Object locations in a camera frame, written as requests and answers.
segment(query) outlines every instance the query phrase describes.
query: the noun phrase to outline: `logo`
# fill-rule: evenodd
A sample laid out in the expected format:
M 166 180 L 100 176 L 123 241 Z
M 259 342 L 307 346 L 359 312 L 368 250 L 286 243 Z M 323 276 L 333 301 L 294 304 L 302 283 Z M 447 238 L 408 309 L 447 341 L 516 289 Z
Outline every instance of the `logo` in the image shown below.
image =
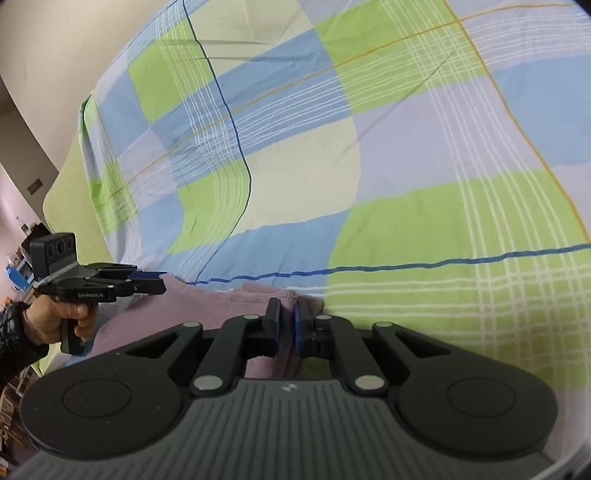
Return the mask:
M 294 390 L 297 390 L 297 389 L 298 389 L 298 386 L 297 386 L 297 385 L 294 385 L 293 383 L 288 383 L 288 384 L 286 384 L 286 385 L 283 385 L 283 386 L 281 387 L 281 389 L 282 389 L 284 392 L 291 393 L 291 392 L 293 392 Z
M 79 299 L 101 299 L 104 295 L 102 293 L 79 293 Z

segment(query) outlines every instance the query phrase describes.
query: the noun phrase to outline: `pink cloth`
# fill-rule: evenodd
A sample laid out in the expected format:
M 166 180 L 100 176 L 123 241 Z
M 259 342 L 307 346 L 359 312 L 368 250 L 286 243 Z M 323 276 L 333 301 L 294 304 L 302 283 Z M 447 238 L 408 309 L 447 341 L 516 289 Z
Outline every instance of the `pink cloth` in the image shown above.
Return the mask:
M 100 355 L 175 325 L 200 322 L 207 330 L 220 328 L 228 318 L 265 314 L 270 298 L 283 306 L 281 346 L 275 358 L 257 357 L 248 361 L 246 376 L 251 378 L 291 378 L 299 365 L 293 349 L 293 308 L 298 294 L 266 285 L 246 282 L 232 291 L 209 291 L 187 285 L 172 275 L 162 276 L 166 293 L 146 297 L 105 323 L 97 332 L 90 356 Z M 304 298 L 312 315 L 322 310 L 322 301 Z

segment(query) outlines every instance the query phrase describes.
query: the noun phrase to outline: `air vent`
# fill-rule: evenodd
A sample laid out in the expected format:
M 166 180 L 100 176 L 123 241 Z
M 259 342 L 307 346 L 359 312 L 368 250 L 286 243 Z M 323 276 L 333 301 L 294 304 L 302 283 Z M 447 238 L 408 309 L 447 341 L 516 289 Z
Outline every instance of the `air vent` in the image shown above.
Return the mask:
M 43 187 L 43 182 L 41 181 L 41 179 L 37 179 L 27 187 L 27 190 L 31 195 L 33 195 L 41 187 Z

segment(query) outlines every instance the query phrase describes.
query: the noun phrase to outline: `black camera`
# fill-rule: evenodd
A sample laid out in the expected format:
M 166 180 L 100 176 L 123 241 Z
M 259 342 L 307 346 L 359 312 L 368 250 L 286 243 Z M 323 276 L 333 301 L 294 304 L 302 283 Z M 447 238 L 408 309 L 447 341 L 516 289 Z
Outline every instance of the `black camera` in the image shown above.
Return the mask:
M 134 293 L 150 295 L 166 291 L 160 275 L 135 265 L 94 263 L 80 265 L 73 233 L 55 233 L 31 241 L 34 288 L 68 303 L 114 302 Z M 64 319 L 60 327 L 61 351 L 81 355 L 82 340 L 74 333 L 77 321 Z

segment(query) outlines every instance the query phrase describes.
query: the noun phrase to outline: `black jacket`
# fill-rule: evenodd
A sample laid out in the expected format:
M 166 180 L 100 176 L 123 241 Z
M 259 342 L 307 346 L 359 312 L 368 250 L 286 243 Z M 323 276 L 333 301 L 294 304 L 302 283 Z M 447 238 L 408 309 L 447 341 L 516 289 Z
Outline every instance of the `black jacket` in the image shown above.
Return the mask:
M 0 320 L 0 392 L 12 377 L 49 351 L 48 345 L 36 346 L 25 336 L 22 313 L 27 307 L 25 303 L 10 305 Z

